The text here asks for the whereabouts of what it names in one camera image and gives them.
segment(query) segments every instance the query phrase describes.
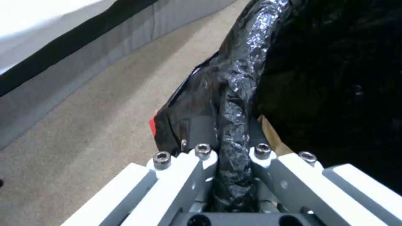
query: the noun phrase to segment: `bolt head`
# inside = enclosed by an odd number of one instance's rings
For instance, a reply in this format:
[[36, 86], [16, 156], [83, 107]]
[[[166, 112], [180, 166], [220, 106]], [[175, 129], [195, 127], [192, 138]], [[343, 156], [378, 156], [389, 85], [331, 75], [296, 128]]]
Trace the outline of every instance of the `bolt head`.
[[187, 147], [187, 140], [186, 139], [181, 140], [180, 143], [181, 151], [183, 152], [186, 149], [186, 147]]
[[170, 166], [171, 156], [169, 152], [158, 152], [153, 159], [155, 169], [164, 170]]
[[195, 155], [201, 160], [206, 160], [211, 154], [211, 146], [209, 144], [197, 144], [195, 146]]
[[261, 143], [255, 147], [254, 155], [258, 159], [264, 160], [264, 159], [269, 158], [271, 151], [272, 151], [272, 149], [268, 144]]
[[317, 157], [311, 152], [299, 152], [299, 157], [308, 164], [314, 164], [317, 161]]

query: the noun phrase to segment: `crumpled black plastic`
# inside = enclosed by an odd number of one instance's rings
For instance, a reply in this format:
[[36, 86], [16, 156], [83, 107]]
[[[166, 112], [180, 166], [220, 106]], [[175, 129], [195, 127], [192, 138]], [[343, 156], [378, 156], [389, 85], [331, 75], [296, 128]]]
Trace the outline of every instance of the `crumpled black plastic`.
[[310, 0], [269, 49], [258, 107], [292, 150], [402, 193], [402, 2]]
[[211, 132], [219, 152], [213, 186], [216, 211], [255, 211], [248, 122], [273, 32], [289, 9], [288, 0], [250, 1], [219, 51], [196, 67], [154, 117], [158, 149], [173, 155], [190, 137], [194, 117], [213, 118]]

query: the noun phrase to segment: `carpet floor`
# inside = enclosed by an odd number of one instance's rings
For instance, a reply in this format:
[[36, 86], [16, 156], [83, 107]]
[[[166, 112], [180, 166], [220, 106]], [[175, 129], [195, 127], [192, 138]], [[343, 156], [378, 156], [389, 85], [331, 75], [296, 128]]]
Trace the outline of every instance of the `carpet floor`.
[[129, 162], [157, 151], [148, 120], [219, 48], [248, 0], [133, 51], [0, 152], [0, 225], [60, 225]]

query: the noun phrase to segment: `red tag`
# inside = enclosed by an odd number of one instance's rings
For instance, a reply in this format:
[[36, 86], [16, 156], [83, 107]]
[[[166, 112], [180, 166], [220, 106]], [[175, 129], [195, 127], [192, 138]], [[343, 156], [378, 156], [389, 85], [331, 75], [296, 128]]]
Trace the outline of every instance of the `red tag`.
[[149, 125], [150, 125], [150, 127], [151, 127], [151, 131], [152, 131], [152, 134], [155, 136], [155, 134], [156, 134], [156, 126], [155, 126], [155, 120], [154, 120], [154, 118], [155, 118], [155, 116], [154, 117], [152, 117], [150, 120], [149, 120]]

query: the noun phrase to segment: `black stripe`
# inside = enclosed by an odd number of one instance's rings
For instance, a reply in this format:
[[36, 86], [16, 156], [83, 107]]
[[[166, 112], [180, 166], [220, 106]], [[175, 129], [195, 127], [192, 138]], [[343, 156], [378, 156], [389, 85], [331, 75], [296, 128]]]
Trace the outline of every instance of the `black stripe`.
[[157, 0], [118, 0], [105, 12], [56, 38], [0, 75], [0, 97], [79, 50]]

